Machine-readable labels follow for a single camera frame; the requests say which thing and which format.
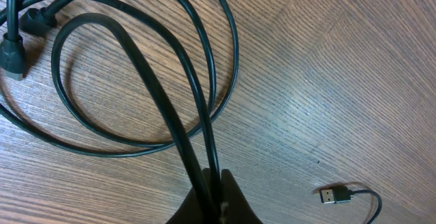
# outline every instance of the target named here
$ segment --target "table surface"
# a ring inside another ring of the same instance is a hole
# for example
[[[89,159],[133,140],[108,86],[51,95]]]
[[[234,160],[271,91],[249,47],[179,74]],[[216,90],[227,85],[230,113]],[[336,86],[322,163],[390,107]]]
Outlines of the table surface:
[[[185,47],[208,94],[199,37],[175,0],[122,0],[162,22]],[[217,0],[190,0],[210,38],[219,99],[232,70],[230,28]],[[322,205],[316,189],[370,187],[384,201],[377,223],[436,221],[436,0],[228,0],[240,40],[238,82],[213,124],[230,169],[264,223],[363,223],[374,202]],[[38,3],[47,6],[49,1]],[[71,18],[119,21],[158,75],[186,128],[197,121],[188,81],[164,40],[137,20],[76,0],[46,39],[23,33],[31,69],[1,77],[22,118],[72,144],[120,146],[86,130],[55,92],[50,53]],[[62,54],[63,81],[95,123],[129,138],[170,135],[115,38],[80,27]],[[191,185],[175,148],[102,159],[55,148],[0,118],[0,222],[165,223]],[[191,140],[207,166],[201,135]]]

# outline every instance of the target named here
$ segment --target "usb connector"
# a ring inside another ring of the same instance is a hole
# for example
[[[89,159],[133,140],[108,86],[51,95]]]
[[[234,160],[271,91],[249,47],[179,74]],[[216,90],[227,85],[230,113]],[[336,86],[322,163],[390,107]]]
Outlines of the usb connector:
[[[5,76],[6,78],[13,78],[17,81],[21,81],[22,80],[22,74],[15,74],[13,72],[10,71],[6,71],[3,69],[3,76]]]
[[[372,190],[357,190],[351,191],[344,185],[337,185],[333,187],[325,187],[320,189],[321,202],[323,204],[342,204],[347,203],[352,200],[352,197],[355,195],[368,193],[377,198],[378,206],[375,210],[373,216],[368,220],[367,224],[372,224],[374,220],[379,216],[382,211],[382,198],[380,195]]]
[[[320,190],[321,202],[323,204],[340,204],[352,200],[353,191],[346,186],[335,186],[330,189]]]

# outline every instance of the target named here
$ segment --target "black plug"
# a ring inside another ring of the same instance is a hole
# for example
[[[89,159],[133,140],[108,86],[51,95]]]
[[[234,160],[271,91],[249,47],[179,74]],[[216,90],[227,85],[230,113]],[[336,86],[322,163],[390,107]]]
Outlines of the black plug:
[[[27,10],[18,21],[20,29],[37,37],[45,36],[49,30],[56,27],[57,20],[55,16],[45,17],[42,14],[44,10],[44,7],[40,10],[35,8]]]
[[[353,191],[346,186],[334,186],[330,189],[320,190],[320,195],[323,204],[340,204],[350,202]]]
[[[22,74],[26,71],[26,50],[22,44],[22,37],[18,36],[17,42],[12,42],[7,38],[7,33],[3,35],[0,44],[0,66],[3,68],[3,75],[15,80],[22,80]]]

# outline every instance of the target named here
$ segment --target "coiled cable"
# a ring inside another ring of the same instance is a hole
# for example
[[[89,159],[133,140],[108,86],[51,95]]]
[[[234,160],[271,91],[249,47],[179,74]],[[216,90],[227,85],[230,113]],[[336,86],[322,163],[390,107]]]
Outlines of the coiled cable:
[[[7,18],[8,25],[8,37],[10,37],[10,32],[18,33],[18,12],[34,3],[40,2],[43,0],[7,0],[7,8],[3,9],[0,12],[0,24],[4,24]],[[60,11],[63,7],[65,7],[68,3],[73,0],[55,0],[53,1],[45,10],[42,11],[42,16],[51,17],[54,16],[58,11]],[[238,35],[236,32],[236,23],[234,22],[233,15],[230,11],[230,8],[225,0],[219,0],[221,6],[223,7],[224,13],[228,19],[230,30],[232,32],[233,39],[233,71],[232,77],[230,81],[229,88],[227,89],[223,100],[218,105],[215,112],[212,115],[211,111],[213,110],[213,106],[215,105],[216,98],[216,73],[215,73],[215,64],[213,60],[213,54],[210,42],[207,38],[206,31],[204,30],[203,24],[198,16],[197,12],[193,8],[192,4],[188,0],[177,0],[187,11],[189,16],[191,17],[194,26],[197,29],[198,35],[200,36],[200,41],[202,42],[203,49],[206,55],[206,62],[208,65],[208,74],[209,74],[209,99],[206,104],[206,100],[204,98],[200,82],[195,73],[193,65],[189,60],[187,53],[182,47],[181,43],[175,38],[167,28],[165,28],[162,24],[157,22],[154,18],[148,16],[144,12],[136,9],[135,7],[123,3],[119,0],[92,0],[100,3],[104,3],[106,5],[112,6],[115,9],[121,10],[130,16],[140,20],[144,24],[148,25],[150,28],[158,32],[168,43],[171,45],[173,50],[175,51],[177,57],[182,63],[183,69],[187,75],[189,84],[191,85],[191,90],[193,92],[194,100],[196,102],[196,106],[198,109],[200,122],[190,129],[187,133],[185,132],[183,125],[172,106],[168,96],[165,94],[165,91],[161,87],[159,81],[156,79],[153,70],[150,68],[149,64],[146,62],[142,53],[138,50],[138,47],[134,44],[133,40],[124,30],[124,28],[117,23],[115,20],[111,19],[108,16],[104,16],[101,14],[83,14],[71,19],[60,31],[56,40],[53,44],[52,49],[52,78],[54,82],[54,86],[67,109],[84,125],[87,129],[113,140],[115,142],[124,143],[132,146],[144,147],[146,149],[139,150],[136,152],[126,153],[126,152],[102,152],[98,150],[91,150],[88,148],[83,148],[79,146],[75,146],[69,144],[67,142],[63,142],[41,130],[37,127],[31,125],[26,121],[20,120],[17,116],[13,115],[9,110],[7,110],[4,106],[0,104],[0,113],[6,117],[9,121],[29,132],[30,134],[38,137],[41,140],[44,140],[54,146],[59,148],[71,151],[73,153],[80,153],[83,155],[96,156],[96,157],[135,157],[140,155],[146,155],[149,153],[155,153],[160,150],[167,149],[171,146],[177,145],[178,151],[181,155],[183,163],[187,169],[187,173],[192,182],[193,188],[196,191],[197,199],[200,203],[204,216],[210,217],[212,219],[216,219],[215,217],[219,214],[219,203],[221,201],[221,189],[220,189],[220,177],[219,177],[219,164],[217,151],[215,147],[215,140],[213,137],[212,125],[211,123],[216,120],[216,118],[221,114],[225,105],[227,104],[230,95],[232,94],[232,90],[236,83],[236,77],[238,72]],[[149,90],[153,100],[157,104],[159,111],[161,112],[168,129],[172,135],[173,140],[167,142],[148,142],[148,141],[140,141],[140,140],[132,140],[129,138],[124,138],[119,135],[115,135],[108,131],[105,131],[101,127],[93,124],[86,117],[81,115],[79,110],[74,107],[74,104],[71,102],[63,85],[61,83],[60,76],[60,56],[62,51],[62,46],[68,35],[80,25],[86,23],[95,23],[99,25],[105,26],[109,29],[112,34],[118,39],[121,46],[125,50],[127,56],[130,58],[132,63],[134,64],[136,70],[140,74],[143,83],[146,85]],[[205,179],[203,178],[200,165],[196,159],[193,148],[189,142],[189,138],[203,131],[204,141],[206,144],[206,151],[208,155],[209,167],[211,169],[211,189],[209,190]]]

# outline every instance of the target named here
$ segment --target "cable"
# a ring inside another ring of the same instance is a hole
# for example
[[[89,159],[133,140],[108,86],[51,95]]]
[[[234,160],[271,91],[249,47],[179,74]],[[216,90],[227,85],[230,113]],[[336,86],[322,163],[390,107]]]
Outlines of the cable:
[[[359,194],[364,194],[364,193],[369,193],[377,199],[377,203],[378,203],[377,209],[375,210],[373,216],[367,222],[367,224],[372,224],[372,223],[374,223],[374,221],[376,220],[376,218],[379,216],[380,212],[382,211],[382,207],[383,207],[382,197],[380,197],[380,195],[378,193],[376,193],[372,190],[353,191],[353,195],[359,195]]]
[[[321,202],[323,204],[343,204],[348,203],[352,200],[352,197],[359,194],[371,194],[377,199],[377,209],[375,210],[373,216],[369,219],[367,224],[372,224],[376,220],[376,218],[379,216],[380,212],[382,211],[383,202],[382,197],[380,195],[372,190],[358,190],[358,191],[352,191],[349,190],[345,185],[335,185],[331,186],[328,189],[321,189],[320,190],[320,196],[321,196]]]
[[[7,38],[12,42],[18,41],[18,0],[6,0],[7,6]]]
[[[3,24],[7,18],[8,24],[8,32],[16,31],[18,33],[18,27],[16,24],[15,18],[11,18],[11,16],[17,16],[18,11],[26,8],[34,3],[37,3],[43,0],[8,0],[8,8],[4,9],[0,12],[0,24]],[[43,20],[50,19],[56,14],[59,10],[65,7],[68,3],[73,0],[55,0],[53,1],[45,10],[41,9],[40,15]],[[149,153],[154,153],[160,150],[167,149],[171,146],[174,146],[174,143],[177,145],[178,151],[181,155],[183,163],[187,169],[188,175],[193,184],[193,188],[196,191],[196,195],[200,202],[200,206],[203,208],[203,213],[206,217],[216,216],[219,212],[219,202],[221,201],[221,189],[220,189],[220,178],[219,178],[219,165],[217,158],[217,151],[215,147],[215,140],[213,138],[213,131],[211,123],[221,114],[224,109],[224,106],[227,104],[234,85],[236,83],[236,76],[238,70],[238,36],[236,32],[236,24],[234,22],[232,13],[230,8],[225,0],[219,0],[221,6],[224,9],[224,13],[229,21],[230,30],[232,32],[233,44],[234,44],[234,66],[232,72],[232,79],[229,85],[226,94],[218,105],[217,109],[213,113],[211,117],[210,112],[213,109],[215,104],[216,97],[216,74],[215,74],[215,64],[213,60],[213,54],[211,50],[210,42],[207,38],[206,31],[202,25],[200,17],[196,13],[193,6],[188,2],[188,0],[177,0],[187,11],[187,13],[191,16],[194,26],[197,29],[197,32],[200,36],[200,40],[203,45],[203,49],[206,55],[206,62],[208,64],[208,72],[209,72],[209,85],[210,85],[210,94],[208,103],[206,104],[200,82],[198,81],[198,77],[196,76],[195,70],[187,53],[181,46],[180,42],[165,28],[162,24],[157,22],[155,19],[146,15],[144,12],[123,3],[119,0],[94,0],[100,3],[105,3],[106,5],[112,6],[118,10],[121,10],[134,18],[142,21],[144,24],[147,24],[152,29],[154,29],[158,34],[160,34],[171,47],[176,52],[178,58],[180,59],[182,66],[187,74],[188,81],[191,85],[191,89],[193,92],[194,99],[196,101],[196,106],[198,109],[198,113],[200,116],[200,123],[194,126],[191,130],[185,133],[183,129],[183,125],[181,124],[174,108],[172,107],[168,97],[166,96],[164,90],[161,88],[161,85],[158,83],[151,69],[149,69],[148,64],[142,54],[137,51],[136,45],[130,39],[128,34],[124,31],[124,29],[118,24],[115,24],[115,21],[107,16],[102,16],[99,14],[84,14],[75,17],[71,21],[69,21],[59,32],[56,40],[53,44],[52,50],[52,77],[53,82],[56,87],[56,90],[62,100],[62,102],[67,106],[67,109],[87,128],[91,131],[104,136],[110,140],[115,142],[120,142],[124,144],[129,144],[133,146],[141,146],[147,147],[147,149],[139,150],[137,152],[132,153],[118,153],[118,152],[101,152],[98,150],[90,150],[88,148],[81,148],[79,146],[74,146],[63,142],[57,138],[52,137],[51,135],[44,133],[39,130],[37,127],[31,125],[26,121],[20,120],[18,117],[14,116],[10,111],[8,111],[4,106],[0,104],[0,113],[6,117],[9,121],[29,132],[30,134],[52,144],[59,148],[69,150],[73,153],[80,153],[83,155],[96,156],[96,157],[135,157],[139,155],[145,155]],[[97,23],[104,25],[108,28],[115,37],[120,41],[120,44],[125,49],[127,55],[131,59],[132,63],[135,65],[138,73],[141,75],[143,82],[147,86],[147,89],[150,91],[155,103],[157,104],[159,111],[162,113],[165,122],[172,134],[174,141],[167,142],[144,142],[139,140],[131,140],[129,138],[124,138],[119,135],[115,135],[108,131],[103,130],[97,125],[93,124],[86,117],[79,113],[79,110],[74,107],[73,103],[67,96],[65,89],[61,84],[59,63],[60,63],[60,55],[63,42],[67,38],[67,36],[79,25],[85,23]],[[205,183],[205,180],[200,172],[200,166],[198,165],[197,159],[189,142],[190,137],[196,135],[200,131],[204,132],[204,141],[206,144],[206,151],[209,160],[209,167],[211,169],[211,191],[208,190],[208,187]]]

